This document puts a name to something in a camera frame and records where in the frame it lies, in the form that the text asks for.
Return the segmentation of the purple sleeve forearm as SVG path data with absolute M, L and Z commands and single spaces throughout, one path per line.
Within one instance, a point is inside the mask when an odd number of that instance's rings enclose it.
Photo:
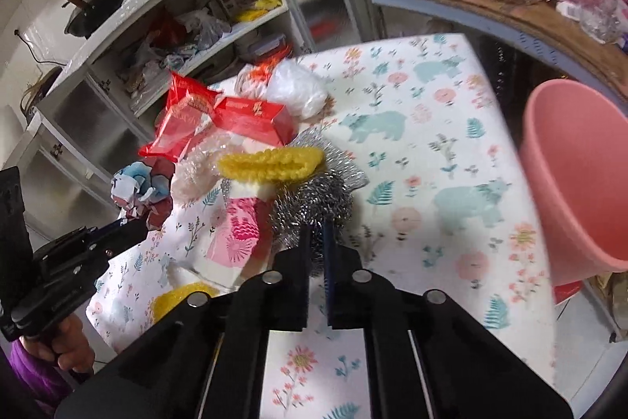
M 72 387 L 55 368 L 51 350 L 17 340 L 1 352 L 1 417 L 52 418 Z

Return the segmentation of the person's left hand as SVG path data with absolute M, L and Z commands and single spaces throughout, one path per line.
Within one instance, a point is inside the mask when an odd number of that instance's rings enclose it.
M 83 324 L 76 314 L 70 314 L 53 330 L 49 340 L 39 337 L 20 338 L 26 351 L 45 362 L 55 362 L 63 371 L 92 373 L 95 352 L 83 333 Z

